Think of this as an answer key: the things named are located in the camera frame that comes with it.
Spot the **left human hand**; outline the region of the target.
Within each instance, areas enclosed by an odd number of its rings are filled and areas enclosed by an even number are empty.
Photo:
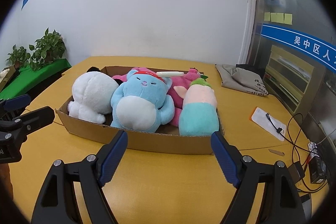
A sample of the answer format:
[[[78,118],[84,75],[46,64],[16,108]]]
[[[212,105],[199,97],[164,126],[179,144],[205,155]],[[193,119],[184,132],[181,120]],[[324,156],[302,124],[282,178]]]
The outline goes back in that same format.
[[[9,194],[10,199],[13,200],[14,198],[13,184],[11,183],[11,178],[10,178],[10,167],[7,163],[0,165],[0,175],[1,175],[1,181],[4,184],[4,187],[7,190],[7,193]]]

